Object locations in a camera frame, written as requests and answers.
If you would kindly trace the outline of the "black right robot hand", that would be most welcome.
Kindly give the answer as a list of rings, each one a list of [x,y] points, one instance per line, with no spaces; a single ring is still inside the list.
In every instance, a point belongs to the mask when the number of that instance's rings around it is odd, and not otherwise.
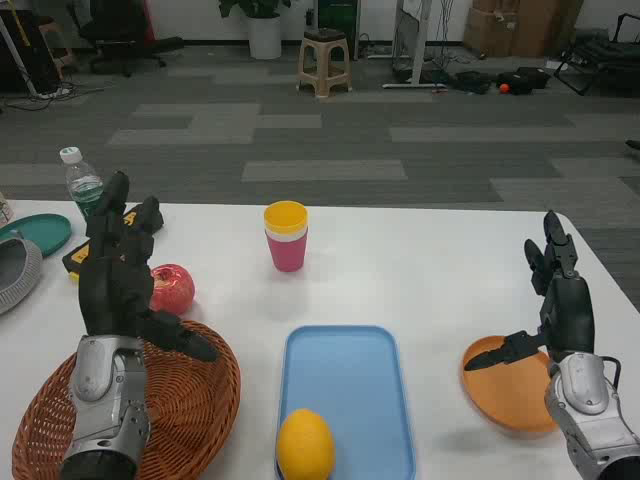
[[[532,272],[531,283],[544,298],[540,326],[535,335],[519,331],[504,338],[502,345],[476,355],[464,364],[466,371],[511,364],[531,357],[541,347],[551,360],[562,361],[573,353],[594,352],[595,320],[586,280],[575,269],[578,255],[573,238],[550,210],[543,220],[546,247],[540,250],[528,239],[524,253]]]

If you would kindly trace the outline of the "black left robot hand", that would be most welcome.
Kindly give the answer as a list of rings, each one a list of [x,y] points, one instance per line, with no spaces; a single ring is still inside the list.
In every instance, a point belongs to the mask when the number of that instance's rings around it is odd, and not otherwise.
[[[79,305],[89,335],[141,338],[165,350],[203,362],[217,359],[216,348],[187,329],[178,316],[151,309],[154,278],[148,260],[154,225],[162,222],[159,201],[139,205],[132,225],[124,222],[128,176],[116,172],[87,218],[89,255],[81,264]]]

